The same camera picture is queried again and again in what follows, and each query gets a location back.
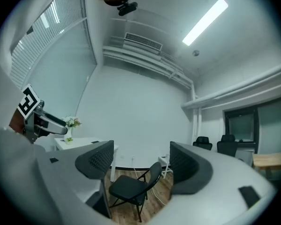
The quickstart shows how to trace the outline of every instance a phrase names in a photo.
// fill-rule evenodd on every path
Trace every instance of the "flower vase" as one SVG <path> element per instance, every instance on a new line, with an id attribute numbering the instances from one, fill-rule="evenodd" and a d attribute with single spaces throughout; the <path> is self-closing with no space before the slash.
<path id="1" fill-rule="evenodd" d="M 64 135 L 64 141 L 65 141 L 66 144 L 71 144 L 72 143 L 72 141 L 69 142 L 67 140 L 68 138 L 72 138 L 72 136 L 71 136 L 72 130 L 73 130 L 72 127 L 71 128 L 70 127 L 67 128 L 67 133 Z"/>

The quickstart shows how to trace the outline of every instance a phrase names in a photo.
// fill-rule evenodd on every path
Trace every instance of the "window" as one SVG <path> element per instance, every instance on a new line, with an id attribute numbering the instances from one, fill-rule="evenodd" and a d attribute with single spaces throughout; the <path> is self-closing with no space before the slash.
<path id="1" fill-rule="evenodd" d="M 226 134 L 233 134 L 239 148 L 258 151 L 259 120 L 256 107 L 225 112 Z"/>

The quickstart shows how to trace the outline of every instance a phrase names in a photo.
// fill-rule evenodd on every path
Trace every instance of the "ceiling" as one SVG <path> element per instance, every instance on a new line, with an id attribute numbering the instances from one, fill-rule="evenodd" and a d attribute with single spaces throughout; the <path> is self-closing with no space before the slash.
<path id="1" fill-rule="evenodd" d="M 133 1 L 138 3 L 137 11 L 113 18 L 141 24 L 112 20 L 110 35 L 124 37 L 131 32 L 160 42 L 163 52 L 178 58 L 195 75 L 210 66 L 244 60 L 279 40 L 260 0 L 225 0 L 229 7 L 190 46 L 182 40 L 217 0 Z M 200 55 L 194 57 L 194 50 Z"/>

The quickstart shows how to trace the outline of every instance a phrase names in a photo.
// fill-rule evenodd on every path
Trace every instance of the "white flowers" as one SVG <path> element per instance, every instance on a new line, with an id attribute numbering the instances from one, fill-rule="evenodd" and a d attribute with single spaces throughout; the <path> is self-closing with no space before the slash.
<path id="1" fill-rule="evenodd" d="M 81 125 L 78 117 L 67 116 L 65 118 L 62 118 L 62 120 L 66 122 L 66 125 L 69 128 L 75 128 Z"/>

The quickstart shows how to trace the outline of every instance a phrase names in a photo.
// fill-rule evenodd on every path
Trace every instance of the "white table leg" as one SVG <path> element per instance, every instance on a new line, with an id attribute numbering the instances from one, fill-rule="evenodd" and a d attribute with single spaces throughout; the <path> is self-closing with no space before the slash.
<path id="1" fill-rule="evenodd" d="M 114 176 L 115 176 L 115 167 L 116 167 L 116 154 L 117 154 L 117 150 L 114 151 L 113 154 L 113 162 L 112 162 L 112 167 L 111 167 L 111 175 L 110 175 L 110 181 L 114 182 Z"/>

